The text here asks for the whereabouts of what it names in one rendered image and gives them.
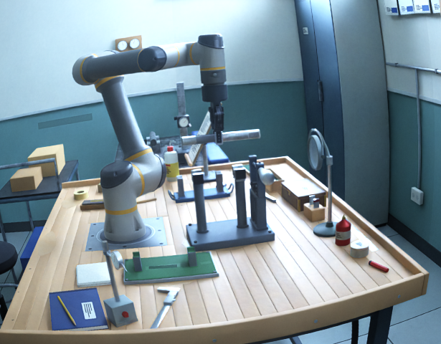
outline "roll of tape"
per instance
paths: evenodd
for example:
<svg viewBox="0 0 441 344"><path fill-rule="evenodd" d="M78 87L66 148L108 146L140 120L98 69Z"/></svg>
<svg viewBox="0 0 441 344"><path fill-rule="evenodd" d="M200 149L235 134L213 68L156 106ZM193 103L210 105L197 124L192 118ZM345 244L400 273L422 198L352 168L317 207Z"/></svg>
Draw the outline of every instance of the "roll of tape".
<svg viewBox="0 0 441 344"><path fill-rule="evenodd" d="M86 190L78 190L74 192L74 199L76 201L79 201L81 199L87 199L88 198L88 191Z"/></svg>
<svg viewBox="0 0 441 344"><path fill-rule="evenodd" d="M351 257L364 258L369 255L369 245L366 242L356 240L351 242Z"/></svg>

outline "tile floor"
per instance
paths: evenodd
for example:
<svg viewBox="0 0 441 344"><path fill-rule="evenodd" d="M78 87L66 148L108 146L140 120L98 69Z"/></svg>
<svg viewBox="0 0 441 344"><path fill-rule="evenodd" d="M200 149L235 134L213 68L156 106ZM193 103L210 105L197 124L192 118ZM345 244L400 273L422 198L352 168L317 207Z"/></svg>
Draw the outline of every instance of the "tile floor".
<svg viewBox="0 0 441 344"><path fill-rule="evenodd" d="M383 226L379 230L430 273L426 295L394 307L388 344L441 344L441 269L391 227ZM21 255L30 238L30 232L8 233L7 236ZM18 261L15 266L17 276L21 274L21 270L21 263ZM13 282L11 273L0 276L0 282ZM14 291L14 288L2 288L6 300L13 296ZM359 344L366 343L369 323L369 318L359 321ZM299 340L302 344L349 344L351 324L302 335ZM292 344L292 341L278 340L274 344Z"/></svg>

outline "black stool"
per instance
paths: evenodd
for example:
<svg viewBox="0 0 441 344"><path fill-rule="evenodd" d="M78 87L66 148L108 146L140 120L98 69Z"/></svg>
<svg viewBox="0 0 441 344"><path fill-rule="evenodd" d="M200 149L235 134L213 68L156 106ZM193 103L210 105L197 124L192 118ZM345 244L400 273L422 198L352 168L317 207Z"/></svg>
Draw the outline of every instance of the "black stool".
<svg viewBox="0 0 441 344"><path fill-rule="evenodd" d="M17 261L18 252L16 252L14 246L9 242L0 242L0 274L10 271ZM6 307L5 299L0 293L0 316L2 317L2 321L7 311L8 308Z"/></svg>

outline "teal wall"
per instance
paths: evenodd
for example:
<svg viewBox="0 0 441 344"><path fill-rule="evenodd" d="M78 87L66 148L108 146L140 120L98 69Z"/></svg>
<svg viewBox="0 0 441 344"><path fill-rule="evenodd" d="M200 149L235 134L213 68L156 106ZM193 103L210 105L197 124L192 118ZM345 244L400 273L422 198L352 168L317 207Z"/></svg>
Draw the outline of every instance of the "teal wall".
<svg viewBox="0 0 441 344"><path fill-rule="evenodd" d="M271 82L233 85L224 102L225 131L261 130L262 138L225 143L224 152L231 161L290 156L308 168L306 157L306 112L303 82ZM144 136L155 131L161 137L178 135L173 117L177 115L175 92L130 98ZM208 105L201 101L201 90L186 91L186 109L192 129L197 130ZM93 120L39 129L38 123L71 116L93 114ZM80 162L80 178L98 178L100 170L113 162L117 139L104 104L97 103L66 110L31 115L0 122L0 165L27 160L37 147L63 143L65 158ZM0 188L16 169L0 171ZM54 200L31 202L34 220L49 216ZM1 205L4 223L28 221L25 204Z"/></svg>
<svg viewBox="0 0 441 344"><path fill-rule="evenodd" d="M417 186L416 98L389 92L391 182L389 213L441 251L441 105L421 102L424 204L410 200Z"/></svg>

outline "wooden table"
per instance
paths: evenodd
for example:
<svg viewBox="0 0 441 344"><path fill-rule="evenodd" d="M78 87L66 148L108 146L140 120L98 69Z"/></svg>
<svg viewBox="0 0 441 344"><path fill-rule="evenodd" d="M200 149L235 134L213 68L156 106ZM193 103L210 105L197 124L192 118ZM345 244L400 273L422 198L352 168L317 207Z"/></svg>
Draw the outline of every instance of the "wooden table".
<svg viewBox="0 0 441 344"><path fill-rule="evenodd" d="M311 178L325 188L289 158L264 162L286 183ZM232 183L231 165L210 168L222 170L224 182ZM185 189L190 190L190 169L181 173ZM105 212L81 211L81 202L73 201L78 188L88 188L89 198L97 198L98 183L93 179L62 185L0 329L0 344L252 343L311 332L371 313L380 318L372 323L381 322L381 310L426 293L429 273L336 195L334 221L345 214L378 251L363 259L351 258L347 248L335 245L334 238L313 234L317 222L310 223L279 193L272 193L278 202L267 202L267 222L276 240L213 251L220 276L171 283L181 291L159 329L149 329L165 297L156 292L159 285L125 286L120 282L123 270L116 270L119 293L134 301L138 322L122 328L110 325L110 330L51 331L48 293L77 289L75 267L105 261L102 252L85 252L89 226L104 221ZM168 241L164 247L138 249L141 257L186 253L185 226L196 222L194 203L176 204L169 198L170 189L177 191L176 183L167 181L148 195L156 201L138 205L143 218L163 217ZM246 195L250 215L248 191ZM207 221L235 219L235 207L234 194L206 201ZM131 258L132 251L124 249L121 254ZM389 267L389 272L370 267L370 259ZM111 286L98 287L98 292L101 300L113 296ZM390 316L389 321L387 314L385 318L389 328Z"/></svg>

